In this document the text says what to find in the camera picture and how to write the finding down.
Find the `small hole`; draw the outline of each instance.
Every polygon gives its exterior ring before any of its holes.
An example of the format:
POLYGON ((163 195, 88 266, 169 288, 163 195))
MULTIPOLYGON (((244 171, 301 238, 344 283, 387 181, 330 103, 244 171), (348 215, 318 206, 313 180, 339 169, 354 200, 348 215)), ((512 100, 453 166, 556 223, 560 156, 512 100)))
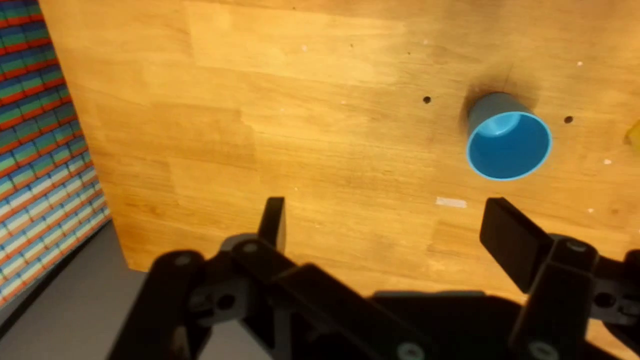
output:
POLYGON ((601 293, 596 293, 595 303, 596 303, 599 308, 615 308, 617 295, 612 295, 612 293, 609 293, 609 291, 601 291, 601 293))
POLYGON ((232 293, 224 293, 222 297, 218 297, 218 308, 221 310, 231 310, 231 308, 235 308, 235 303, 236 303, 236 295, 232 295, 232 293))

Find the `blue cup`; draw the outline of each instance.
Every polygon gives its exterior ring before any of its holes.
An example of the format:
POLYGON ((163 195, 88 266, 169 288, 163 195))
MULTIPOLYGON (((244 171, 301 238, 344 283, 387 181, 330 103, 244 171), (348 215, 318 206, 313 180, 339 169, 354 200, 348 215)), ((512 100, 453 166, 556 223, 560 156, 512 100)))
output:
POLYGON ((552 150, 552 132, 508 94, 491 94, 469 112, 469 164, 496 181, 534 173, 552 150))

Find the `wood grain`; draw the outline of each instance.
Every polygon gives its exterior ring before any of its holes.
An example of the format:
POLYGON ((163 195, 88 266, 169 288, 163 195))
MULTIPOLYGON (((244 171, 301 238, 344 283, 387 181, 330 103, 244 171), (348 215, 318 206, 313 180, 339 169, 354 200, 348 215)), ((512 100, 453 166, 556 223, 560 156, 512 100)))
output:
POLYGON ((523 299, 479 241, 488 195, 609 256, 640 245, 640 160, 625 142, 640 118, 639 1, 43 6, 136 269, 174 248, 213 256, 276 193, 288 256, 364 293, 523 299), (548 164, 520 181, 486 181, 465 160, 465 109, 496 89, 554 132, 548 164))

